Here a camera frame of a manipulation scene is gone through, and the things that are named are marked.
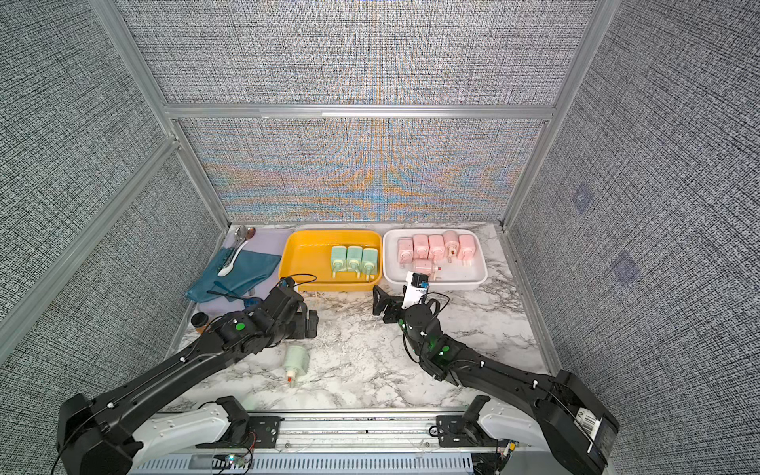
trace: mounting plate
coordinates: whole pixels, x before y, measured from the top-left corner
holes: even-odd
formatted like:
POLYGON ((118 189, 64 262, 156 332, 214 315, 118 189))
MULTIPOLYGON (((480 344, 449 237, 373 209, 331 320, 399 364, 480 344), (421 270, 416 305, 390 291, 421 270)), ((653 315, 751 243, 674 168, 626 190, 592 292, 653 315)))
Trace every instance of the mounting plate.
POLYGON ((473 443, 464 433, 462 416, 438 416, 436 424, 442 430, 438 433, 441 447, 496 447, 496 439, 489 438, 482 444, 473 443))

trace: silver spoon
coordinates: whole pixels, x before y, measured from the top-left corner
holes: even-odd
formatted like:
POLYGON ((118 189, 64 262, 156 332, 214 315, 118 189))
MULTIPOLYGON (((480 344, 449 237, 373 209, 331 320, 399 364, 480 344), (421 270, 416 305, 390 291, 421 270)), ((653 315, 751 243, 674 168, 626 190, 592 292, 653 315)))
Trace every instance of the silver spoon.
POLYGON ((245 228, 245 226, 238 226, 238 230, 235 231, 235 242, 233 242, 233 250, 230 253, 230 255, 227 256, 226 259, 224 259, 224 263, 222 264, 222 268, 227 267, 230 265, 230 262, 233 260, 233 255, 235 255, 235 250, 240 247, 241 244, 243 244, 243 241, 245 241, 245 235, 248 233, 248 230, 245 228))

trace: metal vent grille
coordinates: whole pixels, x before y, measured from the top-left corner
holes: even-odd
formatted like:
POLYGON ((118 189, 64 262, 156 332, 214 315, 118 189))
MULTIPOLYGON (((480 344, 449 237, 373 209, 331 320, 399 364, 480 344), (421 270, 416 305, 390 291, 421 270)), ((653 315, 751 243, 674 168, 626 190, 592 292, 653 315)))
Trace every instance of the metal vent grille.
MULTIPOLYGON (((212 454, 173 454, 145 462, 133 475, 209 473, 212 454)), ((244 473, 247 467, 224 473, 244 473)), ((256 454, 248 473, 473 473, 470 454, 256 454)))

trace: cable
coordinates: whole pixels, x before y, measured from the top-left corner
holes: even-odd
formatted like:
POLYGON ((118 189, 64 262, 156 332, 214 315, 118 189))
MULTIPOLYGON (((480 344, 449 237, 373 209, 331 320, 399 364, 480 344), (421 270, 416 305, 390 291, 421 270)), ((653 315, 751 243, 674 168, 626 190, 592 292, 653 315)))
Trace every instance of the cable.
MULTIPOLYGON (((450 364, 454 364, 454 363, 457 363, 457 362, 466 362, 466 363, 472 363, 472 364, 474 364, 474 365, 477 365, 477 364, 479 364, 479 363, 476 363, 476 362, 474 362, 474 361, 471 361, 471 360, 469 360, 469 359, 455 359, 455 360, 454 360, 454 361, 452 361, 450 364)), ((503 371, 501 371, 501 370, 499 370, 499 369, 496 369, 496 368, 490 368, 490 367, 486 366, 485 364, 484 364, 483 366, 481 366, 481 367, 482 367, 482 368, 484 368, 484 369, 490 369, 491 371, 497 372, 497 373, 499 373, 500 375, 504 375, 504 376, 506 376, 507 378, 512 378, 512 379, 515 379, 515 377, 514 377, 514 376, 512 376, 512 375, 509 375, 509 374, 507 374, 507 373, 505 373, 505 372, 503 372, 503 371)), ((563 383, 561 383, 561 382, 556 382, 556 381, 554 381, 554 382, 553 382, 553 384, 556 384, 556 385, 561 385, 561 386, 565 386, 567 389, 569 389, 570 391, 572 391, 572 388, 570 388, 569 386, 567 386, 567 385, 565 385, 565 384, 563 384, 563 383)), ((596 449, 599 451, 599 453, 602 455, 602 458, 604 458, 604 460, 605 460, 605 462, 606 462, 606 458, 603 456, 603 452, 601 451, 601 449, 599 448, 599 446, 598 446, 598 445, 597 445, 597 444, 594 442, 594 440, 593 440, 593 439, 592 439, 592 438, 591 438, 591 437, 590 437, 590 436, 589 436, 589 435, 586 433, 586 431, 583 429, 583 427, 581 427, 581 425, 578 423, 578 421, 577 421, 577 420, 575 420, 575 416, 574 416, 574 415, 573 415, 573 413, 570 411, 570 409, 568 409, 568 407, 567 407, 567 406, 565 406, 565 404, 564 404, 564 403, 563 403, 563 402, 562 402, 562 401, 561 401, 561 400, 560 400, 560 399, 559 399, 557 396, 555 396, 554 394, 552 394, 552 392, 551 392, 551 391, 546 391, 546 393, 547 393, 549 396, 553 397, 553 398, 554 398, 554 400, 555 400, 555 401, 557 401, 557 402, 559 403, 559 405, 560 405, 560 406, 562 406, 562 409, 564 409, 564 410, 565 410, 565 412, 566 412, 566 413, 567 413, 567 414, 570 416, 570 418, 573 420, 573 423, 575 424, 575 426, 576 426, 576 427, 578 427, 578 430, 580 430, 580 431, 581 431, 581 433, 582 433, 582 434, 583 434, 583 435, 586 437, 586 439, 588 439, 588 441, 591 443, 591 445, 593 445, 593 447, 594 447, 594 448, 596 448, 596 449)))
POLYGON ((298 283, 298 282, 296 282, 296 285, 303 285, 304 283, 312 283, 312 282, 316 282, 316 281, 317 281, 317 279, 319 278, 319 277, 315 276, 314 274, 291 274, 291 275, 289 275, 289 276, 287 276, 287 277, 283 277, 283 278, 281 278, 281 279, 280 279, 280 280, 277 282, 277 285, 280 285, 280 284, 282 283, 282 281, 283 281, 283 280, 285 280, 285 279, 290 279, 291 277, 295 277, 296 275, 308 275, 308 276, 310 276, 310 277, 314 277, 313 279, 311 279, 311 280, 308 280, 308 281, 306 281, 306 282, 301 282, 301 283, 298 283))
POLYGON ((438 437, 439 434, 451 434, 448 430, 444 429, 441 426, 430 426, 428 427, 428 435, 430 437, 438 437))
POLYGON ((401 335, 402 341, 404 342, 404 350, 407 352, 407 356, 409 356, 409 359, 411 359, 415 364, 419 365, 419 361, 415 361, 415 359, 412 357, 412 353, 409 351, 409 347, 407 346, 407 334, 401 335))
MULTIPOLYGON (((250 447, 247 447, 245 449, 245 455, 250 455, 251 458, 248 461, 248 468, 245 469, 245 472, 243 472, 242 475, 246 475, 251 470, 251 466, 253 465, 253 448, 256 445, 256 431, 249 432, 248 435, 253 435, 253 442, 251 442, 251 446, 250 447)), ((232 463, 230 462, 230 467, 220 469, 217 472, 216 475, 219 475, 220 473, 224 472, 225 470, 232 470, 232 468, 233 468, 232 467, 232 463)), ((214 470, 214 459, 213 458, 212 458, 212 461, 211 461, 211 470, 212 471, 214 470)))
MULTIPOLYGON (((211 326, 211 325, 212 325, 212 324, 213 324, 213 323, 214 323, 216 320, 219 320, 220 318, 222 318, 222 316, 223 316, 223 315, 221 315, 221 316, 219 316, 219 317, 216 317, 214 320, 211 320, 211 322, 210 322, 208 325, 206 325, 206 328, 204 328, 204 329, 203 329, 203 332, 201 333, 201 335, 202 335, 203 333, 205 333, 205 332, 206 332, 206 330, 207 330, 207 329, 208 329, 208 328, 209 328, 209 327, 210 327, 210 326, 211 326)), ((195 343, 195 345, 193 346, 192 350, 190 350, 190 352, 188 353, 188 356, 189 356, 189 355, 191 355, 193 351, 195 351, 195 347, 198 345, 198 340, 201 338, 201 335, 198 335, 198 338, 196 338, 196 339, 195 339, 195 342, 194 342, 194 343, 195 343)), ((164 369, 164 370, 163 370, 163 372, 161 372, 160 374, 163 374, 164 372, 166 372, 166 371, 169 371, 170 369, 174 368, 174 366, 176 366, 176 363, 175 363, 174 365, 171 365, 171 366, 169 366, 168 368, 164 369)), ((68 439, 66 439, 66 440, 64 441, 63 445, 61 446, 61 450, 59 450, 59 451, 58 451, 58 456, 55 458, 55 462, 53 462, 53 465, 52 465, 52 467, 51 467, 51 469, 50 469, 50 475, 53 475, 53 474, 55 473, 55 467, 58 465, 58 462, 61 460, 61 454, 62 454, 62 453, 63 453, 63 451, 64 451, 64 450, 65 450, 65 449, 68 447, 68 445, 71 443, 71 440, 74 438, 74 436, 77 434, 77 432, 79 432, 79 431, 81 430, 81 428, 82 428, 82 427, 84 427, 84 425, 85 425, 85 424, 87 424, 87 423, 88 423, 88 422, 90 422, 92 419, 94 419, 95 417, 97 417, 97 416, 98 416, 100 413, 102 413, 104 410, 106 410, 106 409, 111 409, 111 408, 115 407, 115 406, 116 406, 116 404, 117 404, 118 402, 120 402, 120 401, 123 401, 123 400, 124 400, 126 397, 128 397, 129 395, 131 395, 132 393, 134 393, 134 392, 135 392, 135 391, 137 391, 138 389, 142 388, 142 387, 143 387, 144 385, 146 385, 148 382, 150 382, 150 380, 143 382, 141 385, 137 385, 137 386, 135 386, 135 387, 134 387, 134 388, 133 388, 133 389, 132 389, 130 392, 128 392, 127 394, 124 394, 123 396, 121 396, 121 397, 119 397, 119 398, 115 399, 114 401, 110 401, 110 403, 111 403, 111 407, 108 407, 108 406, 104 406, 102 409, 100 409, 99 411, 97 411, 95 414, 93 414, 92 416, 88 417, 88 418, 87 418, 87 419, 86 419, 86 420, 85 420, 85 421, 84 421, 84 422, 83 422, 81 425, 79 425, 79 427, 77 427, 77 428, 76 428, 76 430, 75 430, 75 431, 73 431, 73 432, 71 433, 71 435, 68 437, 68 439)))
POLYGON ((440 295, 441 297, 446 297, 446 303, 443 304, 443 307, 441 307, 440 309, 438 309, 438 311, 433 314, 433 318, 436 318, 436 317, 438 317, 438 314, 441 313, 441 312, 443 312, 443 309, 446 308, 446 306, 448 305, 448 303, 451 301, 451 297, 448 296, 448 295, 445 295, 443 293, 440 293, 440 292, 428 292, 427 293, 427 295, 432 295, 432 294, 440 295))
POLYGON ((499 473, 499 461, 502 458, 499 456, 499 441, 496 441, 496 459, 493 461, 493 475, 498 475, 499 473))
POLYGON ((88 422, 90 422, 92 419, 95 419, 95 417, 97 417, 98 414, 102 413, 106 409, 108 409, 107 406, 104 407, 103 409, 97 411, 92 416, 89 416, 88 418, 86 418, 84 420, 84 422, 82 424, 80 424, 79 427, 77 427, 71 433, 71 435, 63 442, 63 445, 61 445, 61 450, 58 451, 58 456, 55 457, 55 461, 52 463, 52 467, 50 468, 50 475, 53 475, 55 473, 55 467, 58 466, 58 462, 61 460, 61 454, 63 453, 64 450, 66 450, 66 448, 68 447, 68 445, 71 444, 71 440, 74 438, 75 435, 77 435, 77 432, 79 432, 82 429, 82 427, 84 427, 85 424, 87 424, 88 422))

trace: aluminum frame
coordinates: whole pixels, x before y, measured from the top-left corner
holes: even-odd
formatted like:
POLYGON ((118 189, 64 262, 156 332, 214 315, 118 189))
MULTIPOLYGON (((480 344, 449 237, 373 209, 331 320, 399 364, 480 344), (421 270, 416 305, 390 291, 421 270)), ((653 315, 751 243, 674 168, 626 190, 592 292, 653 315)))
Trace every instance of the aluminum frame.
POLYGON ((132 38, 132 34, 129 33, 124 18, 112 0, 90 0, 90 6, 100 19, 100 23, 103 24, 103 28, 116 51, 119 52, 132 78, 143 93, 145 101, 156 116, 163 132, 167 136, 175 135, 182 143, 179 159, 182 161, 190 181, 201 196, 208 212, 214 217, 217 226, 220 230, 225 230, 230 225, 230 219, 227 217, 219 195, 211 185, 201 162, 192 152, 182 129, 166 113, 166 99, 140 53, 137 43, 132 38))
MULTIPOLYGON (((224 238, 226 238, 226 236, 227 236, 227 233, 224 231, 219 233, 216 244, 214 244, 214 252, 212 252, 211 255, 208 256, 208 261, 206 262, 206 265, 208 265, 208 263, 211 262, 211 259, 213 259, 214 256, 217 255, 217 252, 219 252, 219 249, 222 248, 222 244, 224 243, 224 238)), ((185 335, 185 331, 187 330, 188 325, 190 325, 190 318, 192 318, 193 310, 195 310, 196 305, 197 303, 193 302, 192 300, 190 301, 190 303, 188 303, 188 306, 185 309, 185 313, 182 314, 182 322, 179 324, 177 331, 174 333, 174 337, 172 338, 172 342, 169 344, 169 349, 166 351, 166 355, 164 356, 164 359, 168 359, 174 353, 179 351, 179 344, 182 342, 182 336, 185 335)))
POLYGON ((163 111, 180 118, 327 119, 542 119, 556 114, 554 106, 364 106, 330 104, 167 104, 163 111))
MULTIPOLYGON (((282 418, 277 446, 261 453, 491 452, 493 447, 442 448, 428 433, 437 416, 461 416, 466 407, 265 410, 249 416, 282 418)), ((202 453, 187 448, 176 453, 202 453)))
POLYGON ((502 219, 502 229, 504 231, 509 230, 515 222, 515 219, 520 212, 522 204, 525 202, 527 193, 530 191, 530 187, 536 181, 538 172, 541 170, 543 161, 546 159, 546 155, 549 154, 549 150, 552 147, 552 143, 559 132, 559 128, 562 126, 562 120, 565 119, 570 105, 572 105, 575 94, 578 92, 578 88, 581 86, 586 72, 589 66, 591 66, 591 60, 597 53, 604 34, 607 32, 607 28, 612 21, 613 15, 620 6, 622 0, 599 0, 597 7, 594 9, 594 13, 591 15, 591 19, 588 22, 586 31, 584 32, 581 44, 578 46, 578 50, 575 53, 570 68, 565 80, 562 83, 562 87, 557 95, 557 101, 555 103, 556 114, 548 124, 545 124, 541 132, 539 133, 538 141, 533 149, 533 153, 530 155, 528 162, 522 169, 515 188, 512 190, 512 194, 509 197, 507 203, 507 209, 504 211, 504 217, 502 219))
POLYGON ((557 354, 557 350, 554 347, 549 329, 546 327, 546 322, 543 319, 541 308, 538 306, 533 289, 530 287, 530 281, 527 279, 525 268, 515 248, 515 244, 512 242, 509 231, 502 233, 499 236, 499 241, 507 258, 509 270, 515 278, 515 283, 517 284, 518 292, 525 308, 525 316, 527 316, 527 322, 530 325, 533 336, 536 338, 543 364, 546 365, 546 369, 551 375, 556 375, 562 369, 562 363, 559 361, 559 354, 557 354))
POLYGON ((122 213, 179 147, 174 137, 167 137, 143 160, 127 181, 90 221, 74 241, 55 260, 47 272, 26 293, 23 299, 0 321, 0 364, 32 328, 66 283, 79 270, 101 239, 111 230, 122 213))

